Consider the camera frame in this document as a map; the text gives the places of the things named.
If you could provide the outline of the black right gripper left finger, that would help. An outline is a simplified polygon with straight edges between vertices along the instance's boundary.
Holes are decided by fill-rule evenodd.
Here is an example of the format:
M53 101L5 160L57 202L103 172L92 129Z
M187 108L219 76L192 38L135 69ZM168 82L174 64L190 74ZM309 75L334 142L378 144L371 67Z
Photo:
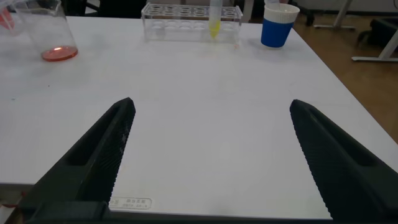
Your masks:
M20 201L20 208L47 202L110 200L136 109L130 98L113 104Z

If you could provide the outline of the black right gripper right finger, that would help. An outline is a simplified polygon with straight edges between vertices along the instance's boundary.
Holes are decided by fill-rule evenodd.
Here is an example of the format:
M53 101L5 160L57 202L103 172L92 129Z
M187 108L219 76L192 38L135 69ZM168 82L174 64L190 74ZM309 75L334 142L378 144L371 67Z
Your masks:
M316 107L294 100L290 115L332 219L397 223L397 172Z

